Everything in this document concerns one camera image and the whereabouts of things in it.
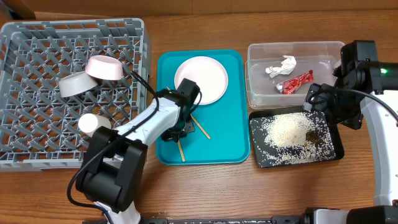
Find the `brown food scrap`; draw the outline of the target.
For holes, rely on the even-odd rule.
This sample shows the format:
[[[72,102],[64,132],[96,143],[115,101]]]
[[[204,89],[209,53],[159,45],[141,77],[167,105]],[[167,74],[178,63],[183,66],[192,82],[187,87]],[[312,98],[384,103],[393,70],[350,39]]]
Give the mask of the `brown food scrap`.
[[[315,131],[309,131],[306,133],[306,138],[307,141],[311,142],[314,145],[318,145],[322,142],[321,137],[317,134]]]

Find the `large white plate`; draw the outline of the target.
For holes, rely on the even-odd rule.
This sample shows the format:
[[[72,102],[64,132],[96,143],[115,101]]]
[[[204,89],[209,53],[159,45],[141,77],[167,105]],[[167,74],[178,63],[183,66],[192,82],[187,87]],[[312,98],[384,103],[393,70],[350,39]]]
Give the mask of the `large white plate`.
[[[209,105],[218,101],[228,88],[228,73],[222,64],[206,56],[192,57],[184,61],[175,72],[174,85],[178,88],[183,79],[195,82],[202,93],[195,104]]]

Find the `white tissue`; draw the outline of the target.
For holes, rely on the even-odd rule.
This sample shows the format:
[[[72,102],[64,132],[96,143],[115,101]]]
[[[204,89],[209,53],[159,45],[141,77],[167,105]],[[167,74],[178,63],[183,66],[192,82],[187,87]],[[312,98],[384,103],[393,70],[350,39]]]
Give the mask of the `white tissue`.
[[[277,75],[289,75],[296,67],[297,61],[294,56],[284,55],[284,60],[280,63],[279,67],[267,67],[265,69],[266,73],[274,78]]]

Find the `white cup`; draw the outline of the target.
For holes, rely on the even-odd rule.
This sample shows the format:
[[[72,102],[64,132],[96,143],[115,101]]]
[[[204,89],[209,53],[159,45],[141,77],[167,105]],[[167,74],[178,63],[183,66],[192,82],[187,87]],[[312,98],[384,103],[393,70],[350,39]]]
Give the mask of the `white cup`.
[[[78,128],[89,137],[101,126],[112,128],[108,118],[93,113],[83,114],[78,121]]]

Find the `small white bowl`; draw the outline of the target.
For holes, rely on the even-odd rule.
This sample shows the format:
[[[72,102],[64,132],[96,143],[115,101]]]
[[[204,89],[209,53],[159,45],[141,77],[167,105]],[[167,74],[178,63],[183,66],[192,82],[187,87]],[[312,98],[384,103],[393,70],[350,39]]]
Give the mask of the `small white bowl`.
[[[85,72],[102,80],[120,80],[123,77],[122,63],[113,57],[95,55],[90,57]]]

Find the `grey bowl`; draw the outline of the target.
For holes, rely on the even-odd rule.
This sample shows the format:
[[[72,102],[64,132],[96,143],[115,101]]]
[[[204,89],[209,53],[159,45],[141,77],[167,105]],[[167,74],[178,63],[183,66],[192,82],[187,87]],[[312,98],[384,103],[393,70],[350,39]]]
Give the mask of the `grey bowl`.
[[[85,71],[61,78],[58,82],[61,97],[69,97],[88,91],[98,85]]]

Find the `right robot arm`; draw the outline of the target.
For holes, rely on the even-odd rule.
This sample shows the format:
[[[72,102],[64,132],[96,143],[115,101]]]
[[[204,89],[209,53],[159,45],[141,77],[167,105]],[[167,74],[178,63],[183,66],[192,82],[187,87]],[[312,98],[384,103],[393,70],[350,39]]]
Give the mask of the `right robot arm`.
[[[335,71],[334,86],[313,83],[303,105],[328,124],[365,117],[375,169],[372,207],[309,208],[302,223],[397,223],[397,64],[360,61]]]

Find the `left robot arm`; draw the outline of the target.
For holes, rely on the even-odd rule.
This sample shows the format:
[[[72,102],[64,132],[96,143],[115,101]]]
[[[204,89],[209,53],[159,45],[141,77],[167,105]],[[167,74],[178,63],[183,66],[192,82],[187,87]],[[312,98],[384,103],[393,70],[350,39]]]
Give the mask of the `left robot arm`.
[[[98,128],[91,138],[80,170],[67,187],[69,201],[79,207],[101,210],[105,223],[139,223],[133,201],[142,179],[148,147],[157,138],[178,142],[197,108],[198,88],[163,89],[154,93],[152,104],[130,122],[109,129]],[[72,198],[72,188],[90,200],[87,205]]]

